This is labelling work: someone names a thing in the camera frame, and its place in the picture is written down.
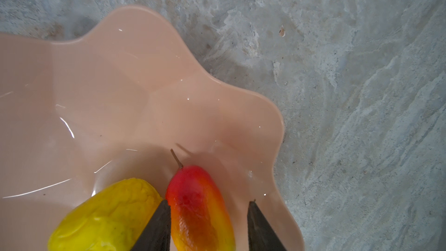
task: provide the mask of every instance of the yellow mango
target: yellow mango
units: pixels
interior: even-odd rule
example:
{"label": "yellow mango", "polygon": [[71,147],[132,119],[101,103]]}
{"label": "yellow mango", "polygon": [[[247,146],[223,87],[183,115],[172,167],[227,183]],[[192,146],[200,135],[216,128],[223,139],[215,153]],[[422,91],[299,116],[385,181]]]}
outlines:
{"label": "yellow mango", "polygon": [[131,178],[105,188],[72,210],[48,241],[49,251],[129,251],[162,198]]}

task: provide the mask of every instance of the gray stone surface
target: gray stone surface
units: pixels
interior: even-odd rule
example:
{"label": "gray stone surface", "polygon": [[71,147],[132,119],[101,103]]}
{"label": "gray stone surface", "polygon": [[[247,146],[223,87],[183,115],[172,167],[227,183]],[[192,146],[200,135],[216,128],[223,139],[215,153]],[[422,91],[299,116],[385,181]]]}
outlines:
{"label": "gray stone surface", "polygon": [[0,31],[71,39],[129,3],[281,109],[307,250],[446,250],[445,0],[0,0]]}

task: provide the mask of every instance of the red mango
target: red mango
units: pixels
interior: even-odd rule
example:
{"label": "red mango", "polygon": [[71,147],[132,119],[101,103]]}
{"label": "red mango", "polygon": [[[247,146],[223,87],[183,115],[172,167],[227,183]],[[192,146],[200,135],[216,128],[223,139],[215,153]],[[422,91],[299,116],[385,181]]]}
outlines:
{"label": "red mango", "polygon": [[180,169],[165,197],[171,210],[171,236],[178,251],[234,251],[234,231],[217,185],[202,167],[183,167],[172,154]]}

